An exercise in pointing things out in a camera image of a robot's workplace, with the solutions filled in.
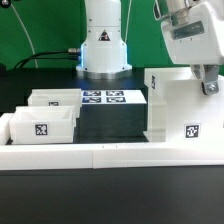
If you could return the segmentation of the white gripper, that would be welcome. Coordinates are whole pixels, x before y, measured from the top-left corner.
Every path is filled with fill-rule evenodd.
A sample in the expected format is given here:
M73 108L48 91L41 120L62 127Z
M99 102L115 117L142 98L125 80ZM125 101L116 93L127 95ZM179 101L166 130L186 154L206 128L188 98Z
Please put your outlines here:
M155 0L153 13L174 64L189 64L205 95L219 92L224 64L224 0Z

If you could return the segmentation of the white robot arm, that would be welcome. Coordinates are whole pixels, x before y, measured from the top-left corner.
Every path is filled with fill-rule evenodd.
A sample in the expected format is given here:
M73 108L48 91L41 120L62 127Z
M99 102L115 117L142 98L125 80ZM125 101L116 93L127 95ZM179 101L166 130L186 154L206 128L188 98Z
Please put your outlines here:
M129 71L121 37L121 0L84 0L87 37L77 72L92 79L114 79ZM154 0L154 18L171 61L188 64L206 95L216 94L224 64L224 0Z

